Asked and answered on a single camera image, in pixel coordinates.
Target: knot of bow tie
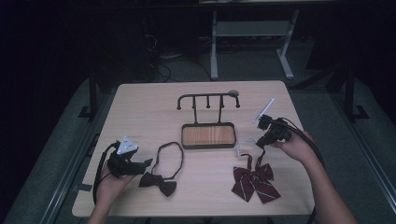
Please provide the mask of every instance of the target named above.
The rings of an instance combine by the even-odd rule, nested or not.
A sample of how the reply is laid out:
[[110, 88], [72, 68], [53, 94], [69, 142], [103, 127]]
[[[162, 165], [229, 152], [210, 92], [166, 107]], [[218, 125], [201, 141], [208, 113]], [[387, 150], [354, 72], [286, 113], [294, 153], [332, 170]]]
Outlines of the knot of bow tie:
[[140, 179], [139, 188], [157, 186], [166, 197], [169, 197], [175, 191], [176, 185], [176, 181], [164, 181], [161, 175], [146, 172]]
[[232, 191], [246, 202], [249, 202], [253, 192], [256, 191], [262, 203], [269, 203], [280, 197], [269, 180], [274, 180], [271, 166], [267, 163], [260, 166], [261, 160], [256, 164], [256, 170], [251, 171], [251, 156], [248, 155], [247, 169], [241, 167], [233, 168], [235, 184]]

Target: table leg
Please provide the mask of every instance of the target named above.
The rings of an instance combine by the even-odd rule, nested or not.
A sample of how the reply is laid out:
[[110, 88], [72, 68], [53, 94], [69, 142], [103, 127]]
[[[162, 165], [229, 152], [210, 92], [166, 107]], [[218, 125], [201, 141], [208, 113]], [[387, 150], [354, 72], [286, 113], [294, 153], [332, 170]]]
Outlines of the table leg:
[[283, 44], [281, 49], [277, 49], [277, 57], [280, 60], [280, 64], [282, 65], [283, 72], [285, 73], [285, 76], [287, 79], [293, 79], [294, 75], [291, 72], [288, 60], [286, 59], [286, 52], [288, 51], [289, 43], [291, 40], [291, 36], [293, 35], [294, 31], [294, 26], [297, 21], [299, 9], [294, 10], [293, 15], [291, 16], [291, 20], [289, 23], [288, 31], [286, 32], [285, 35], [285, 43]]
[[213, 12], [212, 22], [212, 50], [210, 52], [210, 78], [218, 79], [218, 58], [216, 57], [216, 29], [217, 29], [217, 12]]

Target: black metal stand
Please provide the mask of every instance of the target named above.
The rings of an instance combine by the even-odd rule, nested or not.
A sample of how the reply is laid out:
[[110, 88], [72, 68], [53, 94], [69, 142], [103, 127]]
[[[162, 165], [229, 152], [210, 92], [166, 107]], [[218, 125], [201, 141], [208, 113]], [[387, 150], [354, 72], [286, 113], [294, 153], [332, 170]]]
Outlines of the black metal stand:
[[369, 116], [361, 105], [356, 105], [359, 113], [354, 114], [353, 94], [355, 90], [355, 77], [353, 69], [351, 67], [345, 66], [342, 63], [337, 63], [323, 72], [309, 78], [308, 80], [298, 85], [289, 87], [289, 90], [301, 90], [326, 76], [332, 76], [331, 80], [326, 86], [328, 92], [337, 93], [345, 84], [344, 111], [346, 112], [346, 115], [349, 117], [350, 121], [355, 122], [356, 119], [369, 119]]
[[89, 122], [91, 122], [97, 112], [97, 98], [96, 98], [96, 82], [94, 78], [94, 73], [92, 72], [89, 77], [90, 84], [90, 106], [83, 106], [81, 111], [79, 112], [79, 118], [89, 118]]
[[[181, 127], [181, 144], [185, 149], [202, 149], [202, 148], [229, 148], [229, 147], [234, 147], [235, 143], [236, 143], [236, 134], [235, 134], [235, 127], [231, 122], [221, 122], [221, 109], [224, 108], [224, 101], [223, 101], [223, 96], [228, 95], [231, 96], [233, 98], [235, 98], [236, 101], [236, 108], [240, 107], [239, 104], [239, 99], [238, 99], [238, 95], [239, 92], [238, 91], [229, 91], [227, 93], [203, 93], [203, 94], [185, 94], [182, 95], [178, 98], [177, 100], [177, 110], [181, 109], [180, 106], [180, 102], [183, 98], [185, 97], [191, 97], [192, 98], [192, 109], [194, 110], [194, 123], [191, 124], [184, 124]], [[210, 108], [210, 102], [209, 102], [209, 97], [210, 96], [218, 96], [219, 97], [219, 120], [217, 123], [198, 123], [198, 119], [197, 119], [197, 106], [196, 106], [196, 98], [203, 96], [206, 98], [206, 108]], [[228, 143], [199, 143], [199, 144], [185, 144], [185, 142], [183, 141], [184, 139], [184, 131], [186, 129], [190, 129], [190, 128], [211, 128], [211, 127], [229, 127], [230, 129], [232, 129], [232, 135], [233, 135], [233, 141], [232, 142], [228, 142]]]

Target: table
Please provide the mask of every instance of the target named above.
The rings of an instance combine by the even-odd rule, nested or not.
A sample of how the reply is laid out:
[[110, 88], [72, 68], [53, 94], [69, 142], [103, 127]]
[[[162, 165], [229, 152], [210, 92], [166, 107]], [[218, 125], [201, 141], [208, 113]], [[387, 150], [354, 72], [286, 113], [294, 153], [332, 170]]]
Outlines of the table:
[[[252, 121], [271, 98], [275, 98], [266, 114], [288, 118], [302, 128], [288, 91], [281, 81], [235, 81], [196, 83], [123, 84], [119, 86], [102, 133], [99, 137], [83, 184], [92, 185], [102, 152], [124, 135], [139, 145], [132, 161], [156, 158], [159, 146], [173, 141], [180, 143], [181, 127], [194, 122], [191, 101], [177, 98], [188, 93], [239, 91], [240, 108], [235, 99], [224, 97], [223, 122], [232, 122], [237, 138], [259, 139], [264, 132]], [[217, 101], [207, 109], [206, 100], [197, 98], [198, 122], [216, 122]], [[242, 149], [253, 157], [262, 149], [252, 140], [241, 141]], [[176, 191], [166, 198], [157, 187], [139, 188], [142, 175], [137, 176], [113, 205], [110, 215], [123, 217], [227, 217], [308, 215], [314, 207], [312, 189], [304, 167], [277, 148], [266, 147], [262, 164], [270, 163], [274, 171], [273, 185], [281, 198], [262, 204], [253, 194], [249, 203], [231, 189], [233, 167], [247, 167], [247, 157], [238, 157], [235, 148], [184, 150], [185, 160], [176, 176]], [[180, 163], [176, 147], [165, 148], [154, 174], [172, 175]], [[80, 190], [73, 206], [77, 217], [88, 217], [94, 207], [92, 192]]]
[[281, 48], [276, 50], [277, 58], [282, 65], [287, 79], [293, 79], [286, 52], [293, 35], [299, 9], [295, 9], [289, 21], [218, 21], [217, 11], [213, 13], [212, 22], [212, 49], [210, 51], [210, 78], [218, 79], [218, 59], [216, 53], [217, 36], [284, 36]]

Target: wooden tabletop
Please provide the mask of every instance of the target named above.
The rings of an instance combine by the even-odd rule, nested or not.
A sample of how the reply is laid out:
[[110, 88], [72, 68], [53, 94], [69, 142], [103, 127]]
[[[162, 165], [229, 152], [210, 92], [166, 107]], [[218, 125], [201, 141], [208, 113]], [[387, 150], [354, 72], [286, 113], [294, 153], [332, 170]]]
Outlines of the wooden tabletop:
[[[235, 183], [233, 167], [247, 167], [247, 157], [238, 157], [240, 146], [253, 157], [253, 164], [261, 155], [251, 138], [259, 139], [264, 131], [252, 121], [275, 98], [266, 114], [273, 119], [290, 119], [299, 128], [302, 125], [283, 82], [236, 81], [193, 82], [161, 84], [124, 84], [119, 86], [108, 113], [83, 184], [92, 185], [102, 152], [116, 140], [128, 135], [139, 145], [131, 161], [156, 159], [159, 146], [181, 141], [181, 127], [194, 122], [191, 98], [177, 99], [183, 94], [239, 92], [240, 108], [235, 99], [224, 96], [221, 121], [231, 122], [238, 139], [235, 148], [186, 149], [183, 167], [175, 177], [176, 191], [164, 196], [158, 187], [139, 188], [142, 175], [138, 175], [115, 202], [111, 216], [125, 217], [223, 217], [223, 216], [275, 216], [310, 214], [314, 201], [308, 175], [304, 167], [277, 148], [266, 147], [262, 164], [269, 163], [274, 171], [272, 181], [281, 197], [262, 204], [257, 193], [247, 203], [232, 192]], [[199, 123], [217, 122], [219, 100], [197, 98]], [[148, 167], [151, 171], [154, 162]], [[161, 151], [160, 163], [154, 174], [171, 176], [180, 164], [177, 147]], [[80, 190], [73, 207], [77, 217], [87, 217], [94, 207], [92, 192]]]

